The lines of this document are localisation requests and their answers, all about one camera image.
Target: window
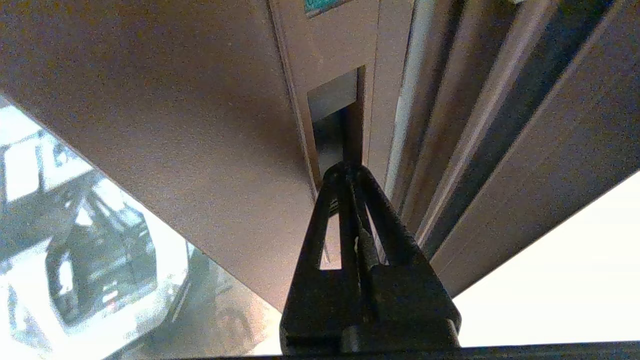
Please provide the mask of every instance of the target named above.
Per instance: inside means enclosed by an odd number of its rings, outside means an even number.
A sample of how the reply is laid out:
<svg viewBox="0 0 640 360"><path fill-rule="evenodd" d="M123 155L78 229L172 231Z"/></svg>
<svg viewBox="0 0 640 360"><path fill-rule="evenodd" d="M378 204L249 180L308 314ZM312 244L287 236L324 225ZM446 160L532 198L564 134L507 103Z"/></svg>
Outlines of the window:
<svg viewBox="0 0 640 360"><path fill-rule="evenodd" d="M640 173L458 295L464 347L640 340Z"/></svg>
<svg viewBox="0 0 640 360"><path fill-rule="evenodd" d="M0 167L5 352L103 359L273 351L264 344L278 339L277 310L10 105L0 108Z"/></svg>

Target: white car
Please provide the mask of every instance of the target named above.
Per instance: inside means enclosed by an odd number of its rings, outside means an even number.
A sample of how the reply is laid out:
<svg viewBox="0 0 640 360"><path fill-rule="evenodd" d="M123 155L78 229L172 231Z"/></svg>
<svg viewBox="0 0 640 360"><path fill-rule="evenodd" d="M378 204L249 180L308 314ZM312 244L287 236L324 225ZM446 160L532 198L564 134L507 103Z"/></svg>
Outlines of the white car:
<svg viewBox="0 0 640 360"><path fill-rule="evenodd" d="M0 347L46 359L103 359L174 321L197 252L12 106L0 109L0 249Z"/></svg>

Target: bright light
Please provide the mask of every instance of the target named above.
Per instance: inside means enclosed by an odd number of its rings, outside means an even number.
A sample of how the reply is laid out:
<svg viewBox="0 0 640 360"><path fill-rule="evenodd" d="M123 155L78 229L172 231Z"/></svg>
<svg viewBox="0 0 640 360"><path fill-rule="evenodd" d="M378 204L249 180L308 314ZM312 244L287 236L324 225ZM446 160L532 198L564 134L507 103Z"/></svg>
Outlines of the bright light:
<svg viewBox="0 0 640 360"><path fill-rule="evenodd" d="M454 299L464 347L640 340L640 174Z"/></svg>

